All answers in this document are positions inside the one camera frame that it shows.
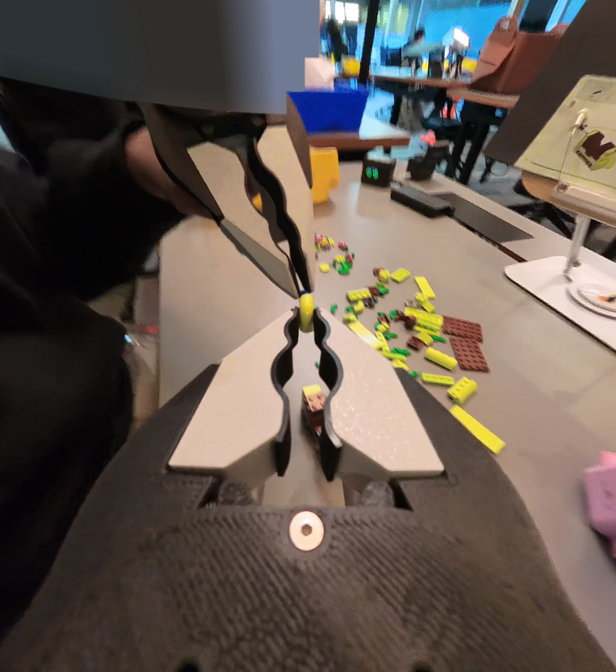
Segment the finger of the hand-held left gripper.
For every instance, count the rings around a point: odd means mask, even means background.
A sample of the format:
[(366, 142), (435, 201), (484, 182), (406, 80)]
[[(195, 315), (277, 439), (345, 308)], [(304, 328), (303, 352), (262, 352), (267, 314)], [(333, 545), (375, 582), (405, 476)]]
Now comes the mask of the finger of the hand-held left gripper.
[(219, 206), (220, 230), (277, 288), (299, 298), (300, 284), (289, 256), (274, 242), (269, 221), (247, 195), (245, 168), (236, 152), (203, 142), (188, 154)]
[(313, 245), (312, 168), (307, 133), (302, 125), (270, 125), (257, 145), (263, 166), (277, 180), (282, 205), (276, 206), (276, 217), (286, 215), (296, 231), (289, 251), (296, 278), (303, 290), (315, 287), (316, 254)]

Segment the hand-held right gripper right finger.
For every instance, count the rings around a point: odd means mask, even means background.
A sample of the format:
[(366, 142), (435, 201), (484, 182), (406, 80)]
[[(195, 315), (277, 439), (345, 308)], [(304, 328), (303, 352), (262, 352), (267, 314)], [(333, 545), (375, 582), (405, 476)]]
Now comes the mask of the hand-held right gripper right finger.
[(324, 476), (405, 481), (445, 471), (398, 371), (330, 313), (315, 310), (319, 374), (326, 387), (319, 439)]

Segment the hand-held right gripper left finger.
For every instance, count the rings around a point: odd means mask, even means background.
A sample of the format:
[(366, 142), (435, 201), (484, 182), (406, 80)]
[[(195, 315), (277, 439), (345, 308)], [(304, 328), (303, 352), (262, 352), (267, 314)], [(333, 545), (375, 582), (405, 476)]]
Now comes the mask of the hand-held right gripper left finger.
[(284, 476), (299, 311), (290, 310), (224, 357), (168, 461), (173, 471), (218, 478)]

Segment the brown brick assembly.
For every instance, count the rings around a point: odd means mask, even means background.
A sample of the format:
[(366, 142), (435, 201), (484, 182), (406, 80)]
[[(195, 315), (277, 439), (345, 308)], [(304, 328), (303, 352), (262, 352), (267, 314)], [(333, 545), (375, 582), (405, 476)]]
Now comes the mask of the brown brick assembly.
[(321, 434), (323, 430), (323, 411), (327, 396), (323, 394), (305, 399), (301, 391), (301, 410), (303, 424), (307, 432), (311, 435), (315, 447), (319, 447)]

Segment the white book stand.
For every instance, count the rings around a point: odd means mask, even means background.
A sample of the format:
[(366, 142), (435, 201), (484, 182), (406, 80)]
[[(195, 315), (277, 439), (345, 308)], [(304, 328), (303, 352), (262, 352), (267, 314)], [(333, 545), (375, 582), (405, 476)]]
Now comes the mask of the white book stand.
[(607, 266), (603, 257), (589, 261), (584, 243), (589, 224), (595, 220), (575, 215), (567, 252), (510, 265), (504, 273), (519, 288), (616, 352), (616, 302), (606, 304), (598, 298), (616, 294), (616, 265)]

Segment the instruction booklet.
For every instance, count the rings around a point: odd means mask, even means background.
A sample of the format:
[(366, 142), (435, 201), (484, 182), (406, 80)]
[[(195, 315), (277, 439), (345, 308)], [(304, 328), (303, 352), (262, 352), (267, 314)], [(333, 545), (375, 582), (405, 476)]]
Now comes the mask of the instruction booklet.
[(616, 78), (582, 77), (516, 166), (616, 200)]

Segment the person's left forearm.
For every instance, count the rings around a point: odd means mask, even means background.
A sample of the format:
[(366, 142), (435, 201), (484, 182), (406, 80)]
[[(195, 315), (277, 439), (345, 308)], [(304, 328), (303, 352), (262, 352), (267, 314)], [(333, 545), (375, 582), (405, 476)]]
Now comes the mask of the person's left forearm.
[(128, 172), (124, 141), (146, 127), (138, 117), (99, 141), (63, 141), (39, 177), (14, 171), (7, 205), (15, 269), (88, 302), (130, 281), (162, 236), (185, 216), (152, 197)]

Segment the person's left hand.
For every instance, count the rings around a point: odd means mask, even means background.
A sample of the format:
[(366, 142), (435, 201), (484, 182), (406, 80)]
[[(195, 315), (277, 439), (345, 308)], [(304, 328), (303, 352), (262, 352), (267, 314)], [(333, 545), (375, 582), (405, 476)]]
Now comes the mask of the person's left hand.
[(184, 216), (209, 217), (202, 204), (176, 185), (164, 171), (146, 127), (130, 133), (124, 148), (129, 174), (149, 195), (169, 203)]

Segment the wooden side desk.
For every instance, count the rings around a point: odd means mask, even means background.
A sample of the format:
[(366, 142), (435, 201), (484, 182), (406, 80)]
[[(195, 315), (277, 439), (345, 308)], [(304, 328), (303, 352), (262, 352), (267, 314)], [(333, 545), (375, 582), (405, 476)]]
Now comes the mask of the wooden side desk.
[(411, 135), (390, 123), (364, 115), (356, 132), (322, 132), (308, 134), (311, 147), (336, 148), (344, 152), (368, 152), (375, 148), (407, 147)]

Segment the black charger green lights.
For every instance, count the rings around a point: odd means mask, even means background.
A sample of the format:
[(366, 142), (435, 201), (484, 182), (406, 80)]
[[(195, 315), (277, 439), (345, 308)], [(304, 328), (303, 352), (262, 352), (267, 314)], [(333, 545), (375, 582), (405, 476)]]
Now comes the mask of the black charger green lights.
[(361, 183), (376, 188), (389, 188), (396, 170), (396, 163), (396, 160), (389, 156), (365, 157)]

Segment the scattered lime green bricks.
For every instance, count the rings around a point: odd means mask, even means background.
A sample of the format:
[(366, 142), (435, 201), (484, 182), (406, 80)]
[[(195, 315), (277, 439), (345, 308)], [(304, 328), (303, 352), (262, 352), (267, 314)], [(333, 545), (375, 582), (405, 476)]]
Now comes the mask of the scattered lime green bricks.
[[(436, 309), (436, 294), (432, 290), (427, 278), (421, 275), (412, 275), (412, 279), (417, 285), (418, 291), (424, 295), (421, 301), (430, 300)], [(371, 277), (367, 278), (365, 286), (371, 285), (372, 282), (371, 272)], [(414, 364), (421, 374), (444, 374), (446, 378), (413, 378), (409, 372), (390, 364), (396, 369), (406, 372), (410, 378), (421, 384), (443, 388), (450, 403), (451, 415), (491, 453), (498, 454), (504, 449), (505, 442), (465, 410), (465, 405), (475, 396), (479, 388), (478, 382), (470, 378), (469, 374), (483, 372), (462, 371), (457, 364), (455, 354), (450, 345), (450, 336), (444, 333), (443, 335), (446, 338), (445, 343), (436, 344), (436, 347), (433, 349), (427, 349), (423, 353), (413, 355), (409, 362), (410, 364)]]

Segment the pile of small flower pieces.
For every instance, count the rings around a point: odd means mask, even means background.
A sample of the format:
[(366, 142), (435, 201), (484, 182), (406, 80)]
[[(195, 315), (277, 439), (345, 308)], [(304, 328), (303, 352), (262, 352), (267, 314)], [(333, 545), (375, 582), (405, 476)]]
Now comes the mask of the pile of small flower pieces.
[(354, 253), (345, 240), (335, 240), (323, 234), (314, 236), (317, 268), (320, 273), (333, 270), (339, 275), (349, 275), (354, 265)]

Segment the brown studded plate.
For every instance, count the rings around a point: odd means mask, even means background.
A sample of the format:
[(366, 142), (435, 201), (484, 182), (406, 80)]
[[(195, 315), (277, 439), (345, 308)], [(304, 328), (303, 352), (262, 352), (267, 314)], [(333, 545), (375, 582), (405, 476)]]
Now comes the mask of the brown studded plate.
[(479, 343), (466, 337), (449, 337), (458, 366), (465, 372), (489, 373), (488, 362)]
[(480, 323), (456, 318), (454, 316), (443, 316), (442, 332), (451, 337), (457, 337), (466, 340), (472, 340), (478, 343), (483, 342), (483, 330)]

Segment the black upright box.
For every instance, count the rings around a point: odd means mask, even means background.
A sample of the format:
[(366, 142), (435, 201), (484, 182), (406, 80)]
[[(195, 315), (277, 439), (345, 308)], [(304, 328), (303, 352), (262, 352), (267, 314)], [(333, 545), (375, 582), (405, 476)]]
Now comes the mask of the black upright box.
[(407, 161), (407, 174), (411, 181), (427, 181), (439, 164), (449, 158), (450, 143), (446, 140), (435, 142), (426, 147), (424, 153), (415, 155)]

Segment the brown paper bag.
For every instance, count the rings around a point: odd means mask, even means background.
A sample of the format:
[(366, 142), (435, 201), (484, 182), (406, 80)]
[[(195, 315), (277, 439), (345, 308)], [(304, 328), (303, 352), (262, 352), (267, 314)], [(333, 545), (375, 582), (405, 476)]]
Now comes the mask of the brown paper bag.
[(512, 17), (497, 21), (480, 51), (469, 88), (501, 95), (522, 94), (548, 62), (568, 24), (526, 32)]

